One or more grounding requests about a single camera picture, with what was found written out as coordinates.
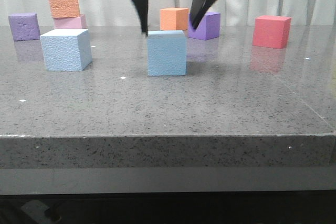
cube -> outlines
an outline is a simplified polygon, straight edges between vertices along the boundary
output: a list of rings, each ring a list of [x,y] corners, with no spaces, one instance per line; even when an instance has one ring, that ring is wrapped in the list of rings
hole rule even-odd
[[[79,17],[78,0],[49,0],[50,11],[53,18]]]
[[[209,40],[219,37],[220,13],[207,12],[201,20],[198,28],[194,30],[189,18],[188,37],[201,40]]]
[[[160,10],[160,30],[187,30],[188,8],[166,8]]]
[[[288,42],[291,17],[260,16],[255,19],[253,45],[284,48]]]
[[[40,39],[36,13],[16,13],[8,17],[14,41]]]
[[[48,71],[81,71],[92,62],[88,29],[55,29],[40,40]]]
[[[186,37],[183,31],[149,31],[148,75],[186,74]]]
[[[54,18],[55,29],[86,29],[85,14],[74,18]]]

